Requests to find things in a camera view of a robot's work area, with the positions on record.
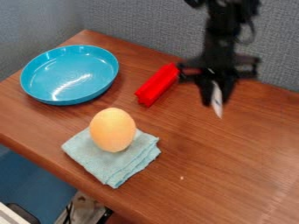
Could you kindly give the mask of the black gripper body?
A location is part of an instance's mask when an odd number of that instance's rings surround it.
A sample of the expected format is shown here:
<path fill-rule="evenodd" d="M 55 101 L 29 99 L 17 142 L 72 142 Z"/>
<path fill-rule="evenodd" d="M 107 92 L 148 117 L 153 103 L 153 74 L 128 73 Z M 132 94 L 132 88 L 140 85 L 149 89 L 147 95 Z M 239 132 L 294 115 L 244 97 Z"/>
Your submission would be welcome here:
<path fill-rule="evenodd" d="M 239 42 L 240 28 L 228 30 L 206 29 L 202 53 L 176 64 L 179 80 L 195 80 L 196 75 L 212 71 L 224 72 L 238 66 L 252 66 L 251 73 L 256 75 L 260 58 L 235 53 L 235 44 Z"/>

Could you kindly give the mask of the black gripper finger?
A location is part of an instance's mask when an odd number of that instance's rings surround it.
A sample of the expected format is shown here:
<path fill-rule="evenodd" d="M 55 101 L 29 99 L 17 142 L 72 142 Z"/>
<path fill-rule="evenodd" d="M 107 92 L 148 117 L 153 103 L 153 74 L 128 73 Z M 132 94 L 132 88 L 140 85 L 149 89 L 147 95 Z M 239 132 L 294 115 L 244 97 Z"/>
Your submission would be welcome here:
<path fill-rule="evenodd" d="M 224 103 L 227 103 L 230 100 L 232 91 L 235 89 L 236 81 L 238 81 L 236 75 L 228 75 L 223 78 L 220 90 L 222 90 L 222 100 Z"/>
<path fill-rule="evenodd" d="M 200 89 L 202 103 L 206 107 L 208 107 L 211 105 L 211 94 L 214 89 L 211 80 L 204 76 L 199 76 L 195 83 Z"/>

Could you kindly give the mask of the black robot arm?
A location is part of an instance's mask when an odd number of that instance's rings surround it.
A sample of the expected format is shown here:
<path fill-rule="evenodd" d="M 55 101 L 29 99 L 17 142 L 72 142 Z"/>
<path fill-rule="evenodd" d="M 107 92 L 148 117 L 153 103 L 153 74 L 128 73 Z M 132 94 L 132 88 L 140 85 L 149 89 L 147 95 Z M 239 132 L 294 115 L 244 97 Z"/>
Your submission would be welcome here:
<path fill-rule="evenodd" d="M 242 78 L 258 76 L 260 58 L 235 53 L 235 44 L 250 44 L 256 36 L 252 17 L 259 0 L 183 0 L 194 9 L 208 8 L 204 44 L 199 55 L 176 64 L 182 81 L 194 80 L 202 104 L 211 105 L 214 85 L 227 103 Z"/>

